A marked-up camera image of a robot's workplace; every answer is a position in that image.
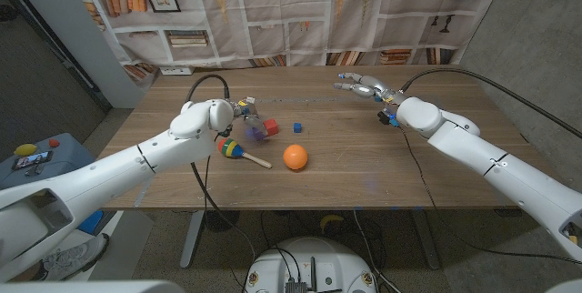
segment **concrete wall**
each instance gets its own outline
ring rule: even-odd
[[[582,130],[581,44],[582,0],[494,0],[461,65]],[[563,183],[582,191],[582,139],[485,89]]]
[[[113,107],[135,107],[144,95],[117,62],[81,0],[30,0]]]

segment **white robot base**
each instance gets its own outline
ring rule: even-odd
[[[295,237],[278,243],[277,247],[279,250],[269,249],[255,260],[246,277],[247,292],[376,292],[376,279],[364,259],[333,240]]]

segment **printed backdrop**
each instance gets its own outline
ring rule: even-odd
[[[83,0],[136,81],[155,66],[457,64],[491,1]]]

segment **wooden handle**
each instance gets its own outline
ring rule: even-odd
[[[267,169],[270,169],[272,167],[270,163],[268,163],[265,160],[260,159],[258,157],[251,156],[247,152],[243,152],[243,157],[246,157],[249,160],[253,160],[253,161],[257,162],[257,164],[259,164]]]

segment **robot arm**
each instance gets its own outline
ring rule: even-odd
[[[371,76],[341,74],[354,84],[335,83],[359,96],[381,98],[397,108],[396,119],[428,139],[428,144],[461,163],[521,207],[575,258],[582,261],[582,194],[479,137],[473,122],[385,86]]]
[[[158,136],[76,171],[0,191],[0,282],[34,265],[108,201],[156,173],[210,156],[212,131],[227,135],[238,116],[253,118],[222,99],[188,102]]]

